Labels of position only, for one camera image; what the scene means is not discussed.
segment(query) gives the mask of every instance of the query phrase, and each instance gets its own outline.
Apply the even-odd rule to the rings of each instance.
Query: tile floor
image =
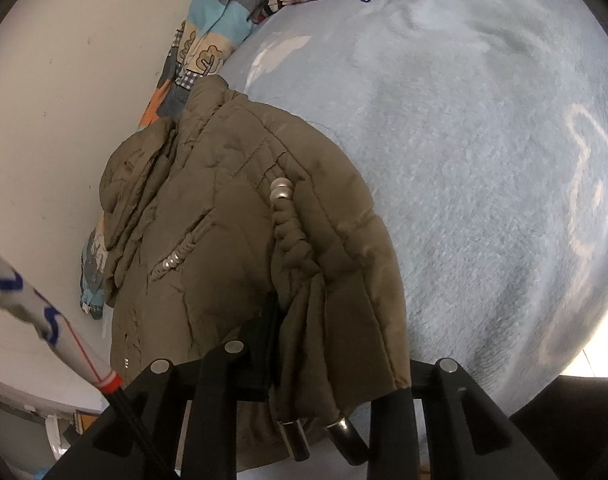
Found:
[[[608,313],[575,360],[563,375],[579,377],[608,377]]]

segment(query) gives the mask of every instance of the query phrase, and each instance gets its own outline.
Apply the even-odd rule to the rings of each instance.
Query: patterned cloth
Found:
[[[224,61],[250,35],[255,23],[283,6],[307,1],[193,0],[186,20],[175,33],[158,86],[138,129],[146,128],[160,117],[177,121],[195,82],[205,75],[219,72]],[[82,250],[80,307],[93,319],[102,319],[105,261],[104,226],[100,219]]]

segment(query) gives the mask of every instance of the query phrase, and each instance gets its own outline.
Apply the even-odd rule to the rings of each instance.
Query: silver screw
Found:
[[[150,366],[150,371],[154,374],[163,374],[169,369],[170,365],[166,359],[158,359],[153,361]]]
[[[233,341],[229,341],[224,345],[224,349],[229,354],[239,354],[244,349],[244,343],[237,339],[233,339]]]
[[[452,374],[458,369],[458,364],[453,359],[446,358],[440,361],[440,368],[445,372]]]

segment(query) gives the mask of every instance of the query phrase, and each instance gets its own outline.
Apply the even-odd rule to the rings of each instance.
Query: brown jacket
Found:
[[[278,177],[292,200],[271,206]],[[159,120],[113,153],[100,200],[111,362],[127,382],[156,358],[200,359],[276,290],[274,418],[333,424],[410,384],[388,233],[357,170],[302,119],[205,77],[177,125]],[[285,455],[268,408],[242,408],[238,465]]]

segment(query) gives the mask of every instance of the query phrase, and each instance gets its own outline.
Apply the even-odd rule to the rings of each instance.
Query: red line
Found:
[[[75,338],[75,342],[78,344],[79,349],[82,351],[82,355],[84,356],[84,359],[86,359],[86,362],[88,363],[88,365],[91,367],[91,370],[95,374],[95,377],[97,378],[97,381],[101,382],[100,381],[100,376],[98,375],[97,371],[95,371],[95,367],[93,366],[93,363],[91,362],[91,360],[88,358],[88,355],[86,355],[86,351],[84,350],[84,347],[79,342],[78,336],[75,334],[75,331],[73,330],[73,327],[68,322],[68,319],[66,319],[64,316],[62,316],[62,319],[68,325],[68,329],[70,330],[71,334],[73,335],[73,338]]]

